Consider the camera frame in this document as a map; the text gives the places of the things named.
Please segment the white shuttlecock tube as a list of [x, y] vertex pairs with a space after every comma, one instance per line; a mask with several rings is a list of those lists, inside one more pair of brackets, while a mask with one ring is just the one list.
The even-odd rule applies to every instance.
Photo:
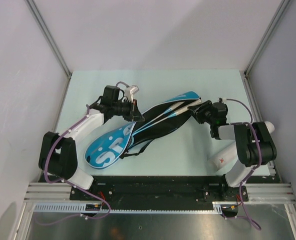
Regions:
[[216, 140], [232, 143], [208, 159], [218, 171], [236, 160], [243, 167], [265, 165], [276, 159], [276, 147], [271, 133], [275, 127], [269, 121], [235, 123], [219, 126], [214, 134]]

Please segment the blue racket bag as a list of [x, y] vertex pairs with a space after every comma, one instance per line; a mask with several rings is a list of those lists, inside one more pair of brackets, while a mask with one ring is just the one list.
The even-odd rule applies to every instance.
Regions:
[[144, 121], [131, 122], [95, 139], [85, 151], [85, 161], [103, 170], [118, 160], [137, 156], [155, 139], [178, 130], [191, 117], [189, 107], [201, 104], [201, 97], [189, 91], [143, 112]]

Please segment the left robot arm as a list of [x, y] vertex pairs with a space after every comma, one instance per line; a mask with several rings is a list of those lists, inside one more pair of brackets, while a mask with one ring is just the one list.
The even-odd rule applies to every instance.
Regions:
[[135, 93], [136, 85], [125, 89], [107, 85], [98, 99], [86, 106], [83, 117], [62, 133], [47, 132], [42, 141], [39, 168], [43, 170], [46, 182], [65, 182], [81, 188], [81, 195], [88, 200], [98, 194], [94, 178], [78, 166], [77, 144], [93, 130], [105, 124], [114, 116], [122, 116], [128, 122], [141, 122]]

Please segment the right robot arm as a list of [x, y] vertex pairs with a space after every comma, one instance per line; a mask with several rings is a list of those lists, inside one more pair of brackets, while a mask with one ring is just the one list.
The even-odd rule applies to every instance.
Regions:
[[237, 159], [231, 170], [224, 174], [226, 183], [218, 188], [223, 200], [235, 197], [236, 187], [245, 184], [260, 166], [276, 159], [277, 151], [271, 137], [275, 126], [271, 122], [228, 123], [228, 107], [223, 101], [212, 103], [208, 100], [188, 109], [199, 124], [209, 124], [212, 138], [234, 141], [212, 159], [218, 169]]

